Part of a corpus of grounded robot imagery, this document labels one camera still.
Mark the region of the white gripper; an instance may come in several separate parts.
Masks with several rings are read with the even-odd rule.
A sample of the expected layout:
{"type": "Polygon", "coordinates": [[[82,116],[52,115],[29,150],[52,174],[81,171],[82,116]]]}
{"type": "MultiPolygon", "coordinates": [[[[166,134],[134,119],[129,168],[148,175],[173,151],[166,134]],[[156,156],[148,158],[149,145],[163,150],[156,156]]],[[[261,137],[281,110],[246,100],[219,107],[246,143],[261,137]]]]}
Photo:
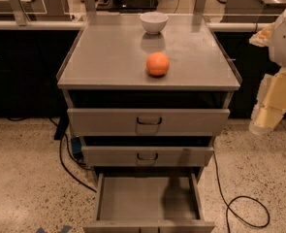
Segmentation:
{"type": "MultiPolygon", "coordinates": [[[[255,33],[249,43],[257,47],[269,46],[270,60],[286,67],[286,9],[271,23],[255,33]]],[[[265,74],[257,93],[249,130],[255,135],[269,134],[286,114],[286,68],[275,75],[265,74]]]]}

